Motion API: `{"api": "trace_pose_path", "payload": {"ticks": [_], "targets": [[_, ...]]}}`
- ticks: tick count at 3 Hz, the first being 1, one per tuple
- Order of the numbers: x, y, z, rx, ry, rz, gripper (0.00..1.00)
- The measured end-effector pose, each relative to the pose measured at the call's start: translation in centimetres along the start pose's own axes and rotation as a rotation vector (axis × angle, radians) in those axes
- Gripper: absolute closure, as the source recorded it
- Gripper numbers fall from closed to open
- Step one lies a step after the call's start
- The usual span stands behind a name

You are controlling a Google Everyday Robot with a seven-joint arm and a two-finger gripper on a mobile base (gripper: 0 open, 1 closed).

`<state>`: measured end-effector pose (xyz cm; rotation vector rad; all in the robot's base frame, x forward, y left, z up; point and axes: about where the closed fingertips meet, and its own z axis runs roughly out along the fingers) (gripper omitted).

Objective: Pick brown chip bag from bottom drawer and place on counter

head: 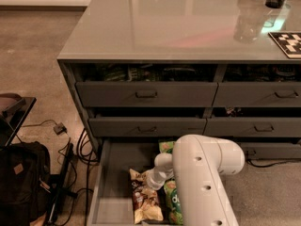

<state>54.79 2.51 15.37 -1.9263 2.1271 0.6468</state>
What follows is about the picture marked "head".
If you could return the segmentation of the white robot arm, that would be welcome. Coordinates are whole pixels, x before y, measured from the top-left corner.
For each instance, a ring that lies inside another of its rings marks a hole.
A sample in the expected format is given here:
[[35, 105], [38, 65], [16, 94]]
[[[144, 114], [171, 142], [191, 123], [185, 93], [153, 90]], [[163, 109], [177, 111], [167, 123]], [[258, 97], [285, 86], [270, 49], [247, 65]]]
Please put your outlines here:
[[244, 164], [244, 152], [235, 142], [186, 135], [171, 153], [155, 157], [146, 184], [158, 190], [167, 179], [175, 179], [183, 226], [239, 226], [221, 177], [239, 173]]

